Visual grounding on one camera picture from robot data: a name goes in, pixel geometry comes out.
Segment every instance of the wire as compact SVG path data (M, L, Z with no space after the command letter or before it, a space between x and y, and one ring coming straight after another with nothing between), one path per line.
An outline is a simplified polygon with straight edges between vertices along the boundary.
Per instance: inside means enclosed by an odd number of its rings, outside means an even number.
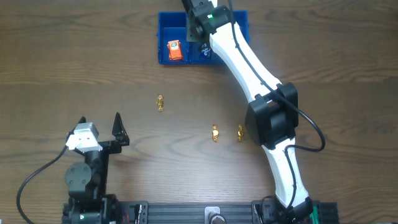
M286 106L292 108L294 111L296 111L299 115L301 115L306 121L308 121L311 126L315 129L315 131L318 133L320 139L321 139L321 146L319 148L311 148L311 147L305 147L305 146L298 146L295 144L291 144L285 147L285 157L287 159L287 162L289 163L289 167L290 167L290 171L292 172L292 177L293 177L293 195L292 195L292 199L290 200L289 205L287 206L286 210L288 210L294 201L295 195L296 195L296 178L295 178L295 174L294 174L294 170L293 170L293 166L292 166L292 162L290 161L289 155L288 155L288 149L291 147L297 148L297 149L302 149L305 151L310 151L310 152L320 152L325 148L325 137L321 131L321 129L318 127L318 125L310 118L308 117L303 111L301 111L300 109L298 109L296 106L294 106L291 102L289 102L288 100L286 100L283 96L279 95L275 90L273 90L266 81L264 81L262 79L262 77L260 76L260 74L257 73L256 69L252 66L252 64L250 63L250 61L248 60L248 58L245 56L245 54L243 53L242 49L239 46L238 40L236 38L236 33L235 33L235 18L234 18L234 14L233 14L233 6L232 6L232 0L228 0L229 3L229 10L231 11L231 25L232 25L232 34L234 37L234 41L235 41L235 45L236 48L239 50L239 53L242 55L243 59L246 61L246 63L248 64L248 66L250 67L250 69L253 71L253 73L257 76L257 78L261 81L261 83L268 88L268 90L276 97L277 101L281 101L283 102ZM267 223L267 224L271 224L276 222L276 220Z
M45 168L51 166L54 162L56 162L57 160L59 160L61 158L61 156L65 153L65 151L68 149L68 146L65 146L61 153L52 161L50 161L48 164L42 166L41 168L39 168L37 171L35 171L33 174L31 174L28 178L26 178L26 180L22 183L22 185L19 187L18 193L17 193L17 208L18 208L18 212L20 213L20 215L24 218L24 220L29 223L29 224L33 224L33 222L25 215L24 211L22 210L21 207L21 193L22 190L24 189L24 187L26 186L26 184L33 178L35 177L39 172L42 172Z

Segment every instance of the white arm tube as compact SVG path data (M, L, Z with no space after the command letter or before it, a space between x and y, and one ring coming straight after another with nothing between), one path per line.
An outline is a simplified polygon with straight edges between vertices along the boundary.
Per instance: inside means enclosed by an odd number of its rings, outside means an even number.
M258 74L260 74L262 79L264 79L272 89L276 90L277 84L279 84L280 81L274 77L256 57L248 43L245 41L238 23L235 23L235 32L239 46L252 66L256 69ZM261 81L257 78L240 54L239 50L236 48L231 23L219 27L215 34L210 34L210 47L213 49L214 53L218 54L224 60L232 71L233 75L241 85L249 103L255 100L256 95L260 94L261 96L265 96L270 92L267 87L261 84ZM289 205L292 199L293 176L285 157L284 150L285 146L294 144L294 142L294 138L286 139L285 141L278 143L273 150L262 146L267 154L269 164L271 165L271 170L274 175L276 196L285 207ZM295 156L295 149L289 148L288 154L296 177L297 189L295 199L292 204L294 207L305 201L308 197L308 192L305 190L303 182L301 181L300 171Z

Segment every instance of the small gold item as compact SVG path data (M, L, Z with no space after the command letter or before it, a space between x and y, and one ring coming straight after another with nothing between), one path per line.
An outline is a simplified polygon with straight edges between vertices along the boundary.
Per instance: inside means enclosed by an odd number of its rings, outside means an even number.
M239 125L239 131L238 131L238 141L241 142L243 138L243 128L241 125Z
M213 141L214 142L217 142L219 135L220 135L220 133L218 132L217 124L213 124Z
M157 111L159 111L159 112L162 112L163 111L163 105L164 105L164 103L163 103L163 96L162 95L160 95L160 94L158 94L157 95L157 102L156 102L156 105L159 107L158 109L157 109Z

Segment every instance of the brown table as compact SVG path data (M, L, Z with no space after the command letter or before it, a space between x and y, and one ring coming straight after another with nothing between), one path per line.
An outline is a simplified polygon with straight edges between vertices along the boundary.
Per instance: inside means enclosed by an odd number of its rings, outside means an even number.
M257 56L297 86L299 107L326 135L323 152L297 151L312 199L338 202L342 223L398 222L398 2L234 4L249 12ZM22 223L20 184L61 151L80 116L107 140L117 111L131 138L109 162L108 192L121 200L250 202L274 193L264 151L247 135L236 139L247 102L228 69L158 64L157 13L182 10L179 0L0 3L3 223ZM300 124L297 142L317 146ZM60 222L64 174L80 161L68 151L28 183L22 207L34 222Z

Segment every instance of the wooden tabletop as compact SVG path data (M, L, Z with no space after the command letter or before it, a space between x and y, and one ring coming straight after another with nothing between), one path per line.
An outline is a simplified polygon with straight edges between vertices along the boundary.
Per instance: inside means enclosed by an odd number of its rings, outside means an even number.
M398 2L234 1L251 47L325 133L297 150L314 200L338 202L342 223L398 222ZM149 202L250 202L275 192L264 151L246 135L247 101L227 68L163 66L159 11L179 0L5 0L0 3L0 219L23 223L16 193L52 160L81 116L111 139L120 112L131 143L109 162L108 193ZM157 112L163 94L164 111ZM211 139L217 124L220 138ZM303 119L297 142L319 145ZM32 179L22 207L60 223L67 152Z

